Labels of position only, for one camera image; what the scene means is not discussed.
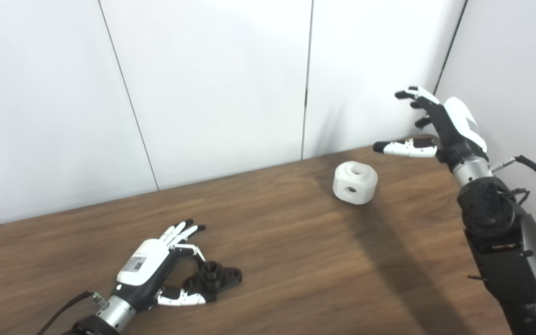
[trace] robotic hand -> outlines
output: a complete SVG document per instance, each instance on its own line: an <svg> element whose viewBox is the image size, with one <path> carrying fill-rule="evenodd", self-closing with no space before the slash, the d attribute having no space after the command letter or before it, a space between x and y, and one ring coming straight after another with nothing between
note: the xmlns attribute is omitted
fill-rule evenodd
<svg viewBox="0 0 536 335"><path fill-rule="evenodd" d="M513 334L536 335L536 223L516 202L515 192L494 175L514 161L535 171L536 164L519 156L489 167L479 127L455 97L442 104L421 87L395 96L413 100L413 108L423 108L427 115L415 126L431 123L439 138L377 142L374 151L436 157L448 165L460 185L457 201L464 235L481 274L476 279L498 300Z"/></svg>
<svg viewBox="0 0 536 335"><path fill-rule="evenodd" d="M242 281L236 268L223 268L206 261L189 237L206 229L189 219L169 227L160 238L145 240L117 275L117 284L106 301L98 293L92 297L100 305L95 315L76 322L67 335L119 335L127 323L140 312L156 305L192 306L216 301L217 294ZM184 281L181 288L164 288L163 284L179 259L192 256L200 273Z"/></svg>

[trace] barcode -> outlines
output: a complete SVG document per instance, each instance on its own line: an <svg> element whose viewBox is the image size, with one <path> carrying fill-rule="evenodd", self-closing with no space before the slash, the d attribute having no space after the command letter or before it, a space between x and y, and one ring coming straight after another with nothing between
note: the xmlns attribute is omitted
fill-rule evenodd
<svg viewBox="0 0 536 335"><path fill-rule="evenodd" d="M129 261L127 261L127 263L125 263L125 265L123 266L123 269L121 269L121 271L126 271L126 272L138 272L140 271L140 268L142 267L142 265L144 264L144 262L146 261L146 257L132 257L129 259Z"/></svg>

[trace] wooden table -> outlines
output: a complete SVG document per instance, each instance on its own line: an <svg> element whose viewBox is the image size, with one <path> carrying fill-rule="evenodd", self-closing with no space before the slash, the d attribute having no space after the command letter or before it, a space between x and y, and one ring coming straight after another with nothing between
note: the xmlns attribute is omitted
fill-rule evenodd
<svg viewBox="0 0 536 335"><path fill-rule="evenodd" d="M334 169L361 161L379 174L374 199L332 193ZM360 148L0 226L0 335L33 335L84 290L108 296L146 238L194 218L190 241L239 267L243 283L200 307L155 307L132 335L508 334L462 233L458 187L434 159ZM183 261L170 284L195 272ZM47 334L96 306L83 301Z"/></svg>

